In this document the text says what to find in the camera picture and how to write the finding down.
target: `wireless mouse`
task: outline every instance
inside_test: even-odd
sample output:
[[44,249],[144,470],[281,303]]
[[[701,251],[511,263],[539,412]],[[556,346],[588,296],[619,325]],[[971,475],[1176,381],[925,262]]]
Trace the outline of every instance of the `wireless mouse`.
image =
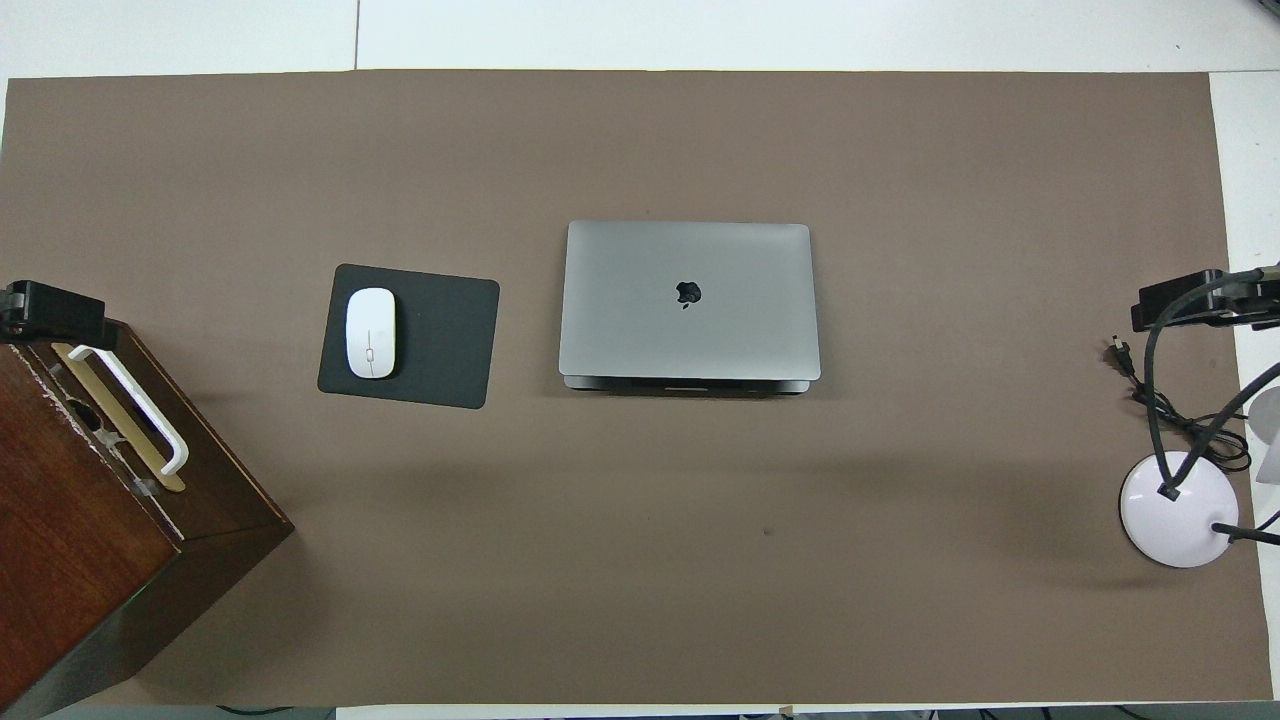
[[366,287],[347,300],[347,365],[366,379],[396,369],[396,296],[384,287]]

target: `wooden cabinet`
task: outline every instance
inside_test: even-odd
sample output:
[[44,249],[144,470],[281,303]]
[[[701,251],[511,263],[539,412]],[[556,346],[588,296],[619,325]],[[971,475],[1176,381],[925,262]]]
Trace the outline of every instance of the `wooden cabinet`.
[[[141,669],[293,527],[137,336],[116,357],[0,345],[0,717],[38,717]],[[174,492],[174,487],[183,487]]]

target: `cabinet handle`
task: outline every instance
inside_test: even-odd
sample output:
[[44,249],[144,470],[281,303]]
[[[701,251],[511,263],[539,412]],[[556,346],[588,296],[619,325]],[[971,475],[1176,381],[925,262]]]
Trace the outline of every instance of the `cabinet handle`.
[[106,369],[111,370],[111,374],[115,375],[116,382],[119,382],[120,386],[124,387],[124,389],[133,398],[133,402],[136,402],[138,407],[142,409],[142,414],[146,415],[148,420],[151,420],[151,424],[155,425],[157,430],[160,430],[160,434],[164,436],[165,442],[168,442],[169,447],[173,448],[173,457],[170,457],[169,461],[164,464],[164,468],[160,468],[160,474],[173,475],[174,473],[177,473],[187,462],[187,454],[188,454],[187,441],[182,439],[182,436],[178,434],[177,429],[174,429],[173,423],[170,423],[169,419],[164,416],[164,413],[161,413],[160,409],[156,407],[156,404],[152,402],[151,397],[147,396],[147,391],[142,389],[142,386],[140,386],[138,382],[133,379],[133,373],[129,373],[129,369],[124,366],[124,363],[120,363],[120,359],[116,357],[114,352],[109,350],[99,350],[96,347],[90,347],[87,345],[81,345],[79,347],[68,352],[67,357],[83,363],[84,359],[87,359],[90,355],[97,355],[99,360],[101,360],[102,364],[106,365]]

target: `mouse pad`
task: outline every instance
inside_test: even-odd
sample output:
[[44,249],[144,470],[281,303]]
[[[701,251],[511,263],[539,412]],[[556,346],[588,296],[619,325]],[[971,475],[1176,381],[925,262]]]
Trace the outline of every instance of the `mouse pad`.
[[[365,287],[396,296],[396,368],[376,380],[347,365],[347,300]],[[497,322],[494,281],[338,265],[316,384],[324,392],[477,410],[489,392]]]

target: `laptop lid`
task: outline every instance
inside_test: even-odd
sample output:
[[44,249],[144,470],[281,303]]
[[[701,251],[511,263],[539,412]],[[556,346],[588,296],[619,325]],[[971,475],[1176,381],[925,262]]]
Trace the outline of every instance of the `laptop lid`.
[[570,223],[559,370],[571,387],[818,379],[809,228]]

